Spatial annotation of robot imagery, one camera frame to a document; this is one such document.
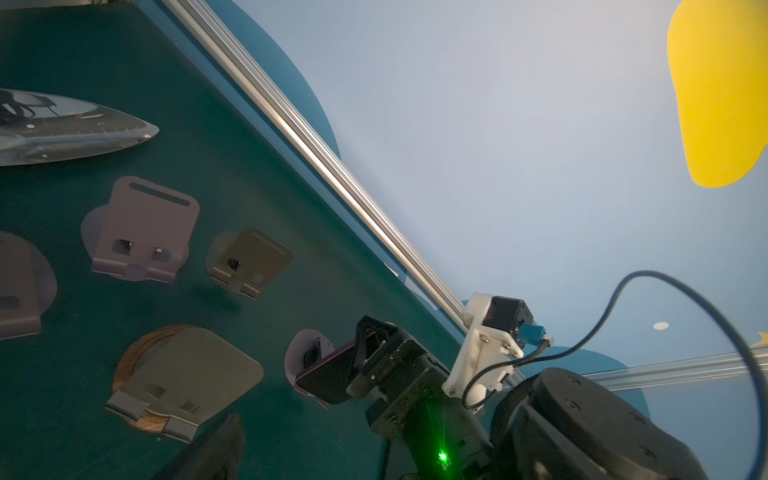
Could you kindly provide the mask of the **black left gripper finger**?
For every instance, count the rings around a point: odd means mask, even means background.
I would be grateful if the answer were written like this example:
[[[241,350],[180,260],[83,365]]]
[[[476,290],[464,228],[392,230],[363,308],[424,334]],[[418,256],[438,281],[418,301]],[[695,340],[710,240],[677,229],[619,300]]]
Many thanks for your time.
[[[241,415],[232,411],[168,462],[153,480],[236,479],[245,451]]]

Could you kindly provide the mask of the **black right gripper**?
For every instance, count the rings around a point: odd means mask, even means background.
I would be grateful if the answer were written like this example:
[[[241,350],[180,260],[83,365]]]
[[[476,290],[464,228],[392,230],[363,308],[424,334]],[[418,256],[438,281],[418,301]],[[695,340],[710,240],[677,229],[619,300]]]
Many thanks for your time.
[[[446,368],[406,330],[365,316],[356,325],[346,393],[368,394],[370,429],[405,445],[418,474],[490,474],[488,434],[445,394]]]

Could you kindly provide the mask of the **wooden round phone stand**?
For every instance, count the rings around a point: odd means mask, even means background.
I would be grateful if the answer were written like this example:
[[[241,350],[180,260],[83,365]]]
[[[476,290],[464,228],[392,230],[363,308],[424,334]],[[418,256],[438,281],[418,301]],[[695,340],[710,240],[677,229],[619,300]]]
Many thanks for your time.
[[[123,353],[105,409],[129,425],[190,443],[200,425],[264,378],[264,369],[212,331],[176,324]]]

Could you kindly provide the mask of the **pink phone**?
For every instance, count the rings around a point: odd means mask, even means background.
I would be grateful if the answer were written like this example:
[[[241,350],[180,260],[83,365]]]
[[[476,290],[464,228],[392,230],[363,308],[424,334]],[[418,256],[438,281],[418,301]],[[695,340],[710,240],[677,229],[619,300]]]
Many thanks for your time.
[[[355,342],[350,341],[302,371],[296,377],[296,386],[329,405],[347,401],[350,398],[347,386],[354,347]]]

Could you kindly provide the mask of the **dark grey stand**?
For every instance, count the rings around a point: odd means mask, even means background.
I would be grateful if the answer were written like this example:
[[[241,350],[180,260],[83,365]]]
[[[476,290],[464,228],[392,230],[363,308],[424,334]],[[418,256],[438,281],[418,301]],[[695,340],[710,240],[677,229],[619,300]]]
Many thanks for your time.
[[[206,253],[205,268],[219,288],[257,300],[293,258],[280,242],[249,227],[217,235]]]

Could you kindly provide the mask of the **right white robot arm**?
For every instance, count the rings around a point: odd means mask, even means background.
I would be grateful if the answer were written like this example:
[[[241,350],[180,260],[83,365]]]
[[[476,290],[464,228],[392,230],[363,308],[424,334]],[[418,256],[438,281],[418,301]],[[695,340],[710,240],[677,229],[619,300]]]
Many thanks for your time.
[[[363,317],[349,396],[371,391],[371,430],[407,448],[418,479],[703,479],[692,450],[599,384],[548,368],[515,387],[485,430],[410,334]]]

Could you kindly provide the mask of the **silver metal garden trowel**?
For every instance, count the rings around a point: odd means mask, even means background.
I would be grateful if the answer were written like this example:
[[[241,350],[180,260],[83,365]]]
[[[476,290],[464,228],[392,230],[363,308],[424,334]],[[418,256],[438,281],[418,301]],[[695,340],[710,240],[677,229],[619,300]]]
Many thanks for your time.
[[[1,165],[54,163],[139,145],[159,128],[92,102],[52,94],[1,90]]]

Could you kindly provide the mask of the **horizontal aluminium frame bar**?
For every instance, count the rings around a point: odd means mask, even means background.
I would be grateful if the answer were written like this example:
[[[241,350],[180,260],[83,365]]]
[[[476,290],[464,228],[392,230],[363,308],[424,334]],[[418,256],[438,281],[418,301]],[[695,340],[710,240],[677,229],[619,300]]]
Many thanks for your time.
[[[424,291],[464,336],[464,306],[425,263],[379,205],[322,139],[299,110],[236,39],[205,1],[165,1],[163,5],[183,30],[234,81],[304,162],[331,189],[356,221],[383,249],[385,263],[396,265]]]

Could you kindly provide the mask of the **right aluminium frame post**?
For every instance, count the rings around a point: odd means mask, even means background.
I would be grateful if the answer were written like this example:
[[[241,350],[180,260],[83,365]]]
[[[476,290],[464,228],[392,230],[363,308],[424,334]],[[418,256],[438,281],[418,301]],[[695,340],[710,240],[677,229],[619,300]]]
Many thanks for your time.
[[[738,353],[585,374],[610,391],[626,391],[748,376]]]

